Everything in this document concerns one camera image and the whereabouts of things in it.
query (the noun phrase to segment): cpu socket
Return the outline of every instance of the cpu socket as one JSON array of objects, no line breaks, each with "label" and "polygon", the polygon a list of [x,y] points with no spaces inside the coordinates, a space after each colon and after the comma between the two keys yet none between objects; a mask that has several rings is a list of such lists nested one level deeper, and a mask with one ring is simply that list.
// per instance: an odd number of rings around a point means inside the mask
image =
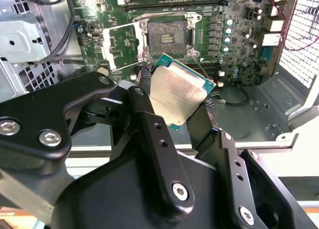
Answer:
[{"label": "cpu socket", "polygon": [[195,50],[195,28],[202,16],[195,12],[146,13],[133,19],[137,38],[142,34],[143,42],[138,46],[138,59],[157,62],[162,53],[179,61],[200,56]]}]

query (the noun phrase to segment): red wire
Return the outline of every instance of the red wire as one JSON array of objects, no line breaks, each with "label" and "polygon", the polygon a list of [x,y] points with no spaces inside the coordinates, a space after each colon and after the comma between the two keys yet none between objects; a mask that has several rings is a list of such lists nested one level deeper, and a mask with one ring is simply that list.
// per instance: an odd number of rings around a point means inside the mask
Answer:
[{"label": "red wire", "polygon": [[301,51],[301,50],[304,50],[310,46],[312,46],[314,43],[316,43],[318,40],[319,40],[319,36],[317,36],[317,38],[314,40],[314,42],[304,46],[304,47],[301,47],[301,48],[298,48],[298,49],[293,49],[293,48],[287,48],[285,46],[285,43],[286,43],[286,39],[287,39],[287,35],[288,35],[288,25],[289,25],[289,22],[286,18],[286,16],[284,15],[284,13],[282,12],[282,10],[275,4],[275,2],[273,2],[272,0],[268,0],[270,2],[270,4],[275,7],[277,9],[277,11],[279,12],[279,14],[284,18],[284,28],[282,30],[282,42],[283,42],[283,45],[284,45],[284,49],[285,50],[288,50],[288,51]]}]

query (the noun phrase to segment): motherboard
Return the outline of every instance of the motherboard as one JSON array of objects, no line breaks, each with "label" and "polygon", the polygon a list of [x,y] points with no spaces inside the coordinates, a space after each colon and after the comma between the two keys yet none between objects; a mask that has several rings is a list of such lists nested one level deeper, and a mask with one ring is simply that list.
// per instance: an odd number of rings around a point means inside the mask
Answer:
[{"label": "motherboard", "polygon": [[73,0],[87,70],[135,81],[162,53],[219,87],[258,85],[286,0]]}]

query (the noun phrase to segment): capacitor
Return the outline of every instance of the capacitor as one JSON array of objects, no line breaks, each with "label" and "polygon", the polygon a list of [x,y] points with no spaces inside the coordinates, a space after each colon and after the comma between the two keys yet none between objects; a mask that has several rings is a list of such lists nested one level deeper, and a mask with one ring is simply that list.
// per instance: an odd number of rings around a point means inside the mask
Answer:
[{"label": "capacitor", "polygon": [[225,64],[225,60],[224,60],[223,58],[220,58],[220,59],[219,59],[219,64],[220,64],[220,65],[224,65],[224,64]]},{"label": "capacitor", "polygon": [[261,14],[263,12],[263,10],[261,8],[256,7],[255,12],[258,14]]},{"label": "capacitor", "polygon": [[225,72],[224,71],[218,71],[218,76],[219,77],[224,77],[225,76]]},{"label": "capacitor", "polygon": [[231,34],[231,32],[232,32],[231,28],[225,29],[225,33],[226,33],[226,34]]},{"label": "capacitor", "polygon": [[217,82],[217,87],[221,88],[221,87],[224,87],[224,82]]},{"label": "capacitor", "polygon": [[253,16],[256,20],[261,20],[261,15],[255,13]]},{"label": "capacitor", "polygon": [[250,42],[249,45],[250,45],[253,49],[257,48],[257,44],[255,44],[254,42]]},{"label": "capacitor", "polygon": [[226,24],[227,26],[231,26],[233,24],[233,20],[231,19],[226,20]]},{"label": "capacitor", "polygon": [[83,30],[82,27],[78,27],[78,28],[77,28],[77,31],[78,31],[79,33],[83,33],[84,30]]},{"label": "capacitor", "polygon": [[242,35],[243,35],[245,38],[250,38],[250,34],[247,33],[247,32],[243,32]]},{"label": "capacitor", "polygon": [[229,37],[224,38],[224,43],[225,44],[229,44],[230,43],[230,38]]},{"label": "capacitor", "polygon": [[238,67],[235,67],[234,68],[234,74],[238,74],[239,73],[239,68]]},{"label": "capacitor", "polygon": [[223,47],[223,52],[228,52],[229,51],[229,48],[228,47]]}]

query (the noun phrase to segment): mesh panel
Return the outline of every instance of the mesh panel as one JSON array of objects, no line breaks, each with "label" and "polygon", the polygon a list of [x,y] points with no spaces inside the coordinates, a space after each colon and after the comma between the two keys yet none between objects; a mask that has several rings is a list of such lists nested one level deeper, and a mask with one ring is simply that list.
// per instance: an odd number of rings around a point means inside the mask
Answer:
[{"label": "mesh panel", "polygon": [[22,83],[29,92],[55,84],[57,73],[53,69],[53,65],[47,62],[37,67],[41,67],[39,75],[34,75],[35,66],[27,66],[19,73]]},{"label": "mesh panel", "polygon": [[27,13],[30,11],[26,0],[15,0],[15,4],[13,4],[11,7],[16,13]]},{"label": "mesh panel", "polygon": [[[298,0],[286,39],[286,47],[307,46],[319,36],[319,0]],[[319,73],[319,42],[300,51],[283,49],[280,65],[307,88]]]}]

